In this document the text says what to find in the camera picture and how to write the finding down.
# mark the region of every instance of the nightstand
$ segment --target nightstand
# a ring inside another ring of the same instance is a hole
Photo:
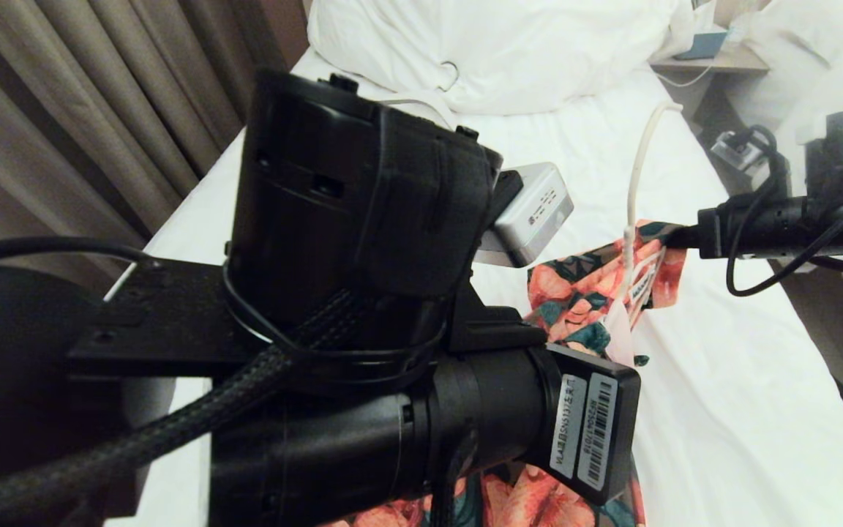
[[[707,67],[711,67],[710,71],[691,86],[677,87],[666,83],[665,80],[662,81],[672,100],[685,106],[682,116],[685,117],[686,122],[692,127],[695,134],[700,133],[702,129],[702,126],[695,121],[695,113],[702,104],[702,100],[705,99],[708,87],[712,86],[715,79],[726,81],[727,78],[736,75],[763,75],[770,69],[762,58],[743,45],[730,50],[722,50],[713,58],[696,60],[667,58],[650,62],[649,66],[656,73],[668,77],[673,83],[679,84],[693,81],[700,74],[705,73]]]

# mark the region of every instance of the beige curtain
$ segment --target beige curtain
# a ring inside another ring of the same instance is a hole
[[[269,4],[0,1],[0,238],[143,246],[243,126],[254,64],[297,58],[275,41]],[[290,23],[304,15],[278,24]],[[96,287],[121,269],[26,263]]]

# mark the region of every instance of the bedside table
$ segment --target bedside table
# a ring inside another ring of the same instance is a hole
[[[695,60],[675,60],[673,58],[666,58],[649,63],[655,73],[669,78],[673,83],[685,84],[693,81],[700,74],[705,73],[707,67],[711,70],[704,74],[696,83],[691,86],[677,87],[666,83],[662,80],[662,85],[665,86],[669,92],[669,96],[676,103],[685,106],[682,111],[682,117],[685,117],[686,122],[692,127],[695,135],[700,133],[702,127],[695,122],[695,113],[702,100],[705,99],[705,94],[708,92],[708,87],[711,86],[715,77],[719,81],[724,81],[724,78],[729,78],[736,75],[763,75],[769,71],[770,67],[763,62],[762,58],[753,53],[748,47],[740,45],[732,50],[722,50],[713,58],[702,58]]]

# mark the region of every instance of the white bed sheet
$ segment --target white bed sheet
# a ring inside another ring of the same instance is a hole
[[[295,73],[332,71],[308,51]],[[361,94],[382,90],[361,83]],[[532,116],[458,116],[506,166],[551,160],[575,213],[539,260],[593,249],[620,236],[626,185],[650,111],[668,97],[650,71],[605,94]],[[158,256],[218,264],[230,237],[243,134],[149,246]],[[725,199],[722,185],[680,116],[663,117],[639,193],[640,217],[693,223]],[[739,280],[769,275],[744,263]],[[634,331],[642,397],[633,450],[652,527],[843,525],[843,405],[822,357],[779,287],[738,299],[720,261],[689,255],[679,303],[643,316]],[[476,266],[488,304],[528,309],[525,270]],[[178,401],[204,384],[183,380]],[[203,525],[209,447],[190,444],[155,463],[130,525]]]

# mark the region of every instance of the barcode sticker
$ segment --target barcode sticker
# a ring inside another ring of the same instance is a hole
[[[588,381],[571,374],[561,376],[558,394],[558,416],[555,418],[555,436],[552,437],[552,454],[549,466],[562,476],[574,476],[574,459],[581,444],[581,409],[585,407]]]
[[[588,404],[585,407],[585,429],[578,460],[578,478],[594,490],[603,488],[610,454],[613,430],[613,403],[616,401],[616,380],[606,375],[591,375]]]

